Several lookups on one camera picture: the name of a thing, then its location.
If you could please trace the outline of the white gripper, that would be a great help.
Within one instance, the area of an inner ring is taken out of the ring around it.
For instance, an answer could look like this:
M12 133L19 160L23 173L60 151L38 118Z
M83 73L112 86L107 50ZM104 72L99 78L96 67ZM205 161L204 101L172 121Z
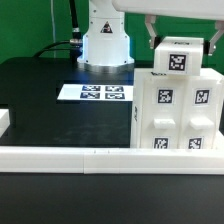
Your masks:
M155 15L220 20L215 22L216 33L209 41L209 55L214 53L216 42L224 35L224 0L112 0L112 5L117 11L151 14L145 16L151 49L160 43Z

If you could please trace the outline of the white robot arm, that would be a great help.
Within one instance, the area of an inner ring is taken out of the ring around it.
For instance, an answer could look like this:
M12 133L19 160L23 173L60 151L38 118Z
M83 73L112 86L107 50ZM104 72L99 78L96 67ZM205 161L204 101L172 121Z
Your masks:
M216 34L204 42L204 54L212 55L224 34L224 0L89 0L89 28L83 36L81 67L117 71L130 68L130 39L124 30L124 14L145 16L150 48L156 49L161 37L154 24L157 16L213 20Z

